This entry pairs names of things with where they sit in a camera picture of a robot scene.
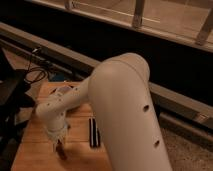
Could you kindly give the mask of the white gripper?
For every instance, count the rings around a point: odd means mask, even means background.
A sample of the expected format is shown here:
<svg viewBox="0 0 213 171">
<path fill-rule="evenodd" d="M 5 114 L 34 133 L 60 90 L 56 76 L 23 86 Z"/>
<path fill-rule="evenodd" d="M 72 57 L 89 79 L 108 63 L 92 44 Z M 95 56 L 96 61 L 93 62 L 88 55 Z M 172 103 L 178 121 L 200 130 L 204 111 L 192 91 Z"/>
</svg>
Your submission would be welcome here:
<svg viewBox="0 0 213 171">
<path fill-rule="evenodd" d="M 57 150 L 57 142 L 61 141 L 62 145 L 66 145 L 67 141 L 67 133 L 68 133 L 68 129 L 69 129 L 69 124 L 67 121 L 65 121 L 62 124 L 62 127 L 57 129 L 57 130 L 49 130 L 49 129 L 45 129 L 45 133 L 47 135 L 47 137 L 53 142 L 52 143 L 52 149 L 53 152 L 55 153 Z"/>
</svg>

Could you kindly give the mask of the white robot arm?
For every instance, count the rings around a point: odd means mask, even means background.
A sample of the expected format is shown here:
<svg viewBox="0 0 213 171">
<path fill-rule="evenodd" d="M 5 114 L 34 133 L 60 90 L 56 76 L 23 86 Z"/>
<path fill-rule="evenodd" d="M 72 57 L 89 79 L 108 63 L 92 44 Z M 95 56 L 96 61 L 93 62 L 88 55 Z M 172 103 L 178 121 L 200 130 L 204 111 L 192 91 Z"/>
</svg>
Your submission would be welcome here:
<svg viewBox="0 0 213 171">
<path fill-rule="evenodd" d="M 88 102 L 113 171 L 173 171 L 149 89 L 150 69 L 135 53 L 101 62 L 74 88 L 60 87 L 36 108 L 53 141 L 70 109 Z"/>
</svg>

